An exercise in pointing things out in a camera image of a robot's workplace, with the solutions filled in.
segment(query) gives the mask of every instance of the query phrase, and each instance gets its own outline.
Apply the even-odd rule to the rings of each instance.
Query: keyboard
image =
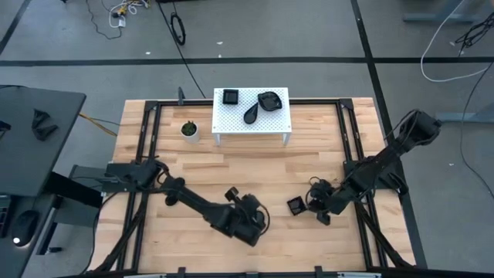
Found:
[[[10,195],[0,195],[0,238],[4,238],[7,234],[8,213],[11,204]]]

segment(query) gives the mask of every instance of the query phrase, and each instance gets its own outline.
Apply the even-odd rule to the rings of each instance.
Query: wooden table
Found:
[[[353,98],[360,137],[366,155],[384,147],[383,134],[371,98]],[[123,111],[115,162],[135,158],[144,100],[128,100]],[[281,135],[224,136],[221,147],[211,134],[211,107],[165,107],[157,139],[157,154],[175,177],[212,202],[225,203],[225,192],[233,185],[240,195],[254,194],[267,206],[271,227],[255,247],[230,239],[209,227],[202,217],[181,203],[167,207],[164,195],[152,195],[141,251],[139,273],[187,272],[292,272],[365,270],[354,207],[332,215],[324,226],[311,212],[291,216],[286,201],[304,196],[312,176],[337,184],[343,178],[343,146],[336,109],[330,105],[292,105],[293,133],[283,146]],[[349,128],[349,117],[345,117]],[[199,144],[188,144],[180,135],[187,120],[199,125]],[[150,120],[148,152],[153,121]],[[352,152],[356,158],[353,138]],[[100,214],[96,249],[90,270],[99,265],[122,233],[127,193],[110,200]],[[378,190],[375,196],[381,230],[409,263],[414,263],[411,243],[398,196],[391,190]],[[374,265],[377,253],[370,231]],[[126,267],[134,240],[127,249]]]

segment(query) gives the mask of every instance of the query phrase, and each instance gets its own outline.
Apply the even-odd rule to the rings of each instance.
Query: black square object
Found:
[[[305,212],[307,210],[306,205],[303,203],[302,197],[296,197],[287,202],[288,208],[292,212],[292,214],[298,215],[302,212]]]
[[[223,104],[239,104],[239,91],[232,89],[224,89]]]

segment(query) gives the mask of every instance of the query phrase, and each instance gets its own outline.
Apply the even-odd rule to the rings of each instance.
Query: black cube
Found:
[[[232,89],[224,89],[223,104],[239,104],[239,91]]]

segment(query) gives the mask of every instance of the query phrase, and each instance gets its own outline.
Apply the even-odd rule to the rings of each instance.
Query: succulent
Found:
[[[182,126],[182,134],[185,136],[192,136],[197,129],[194,122],[188,120],[187,123]]]

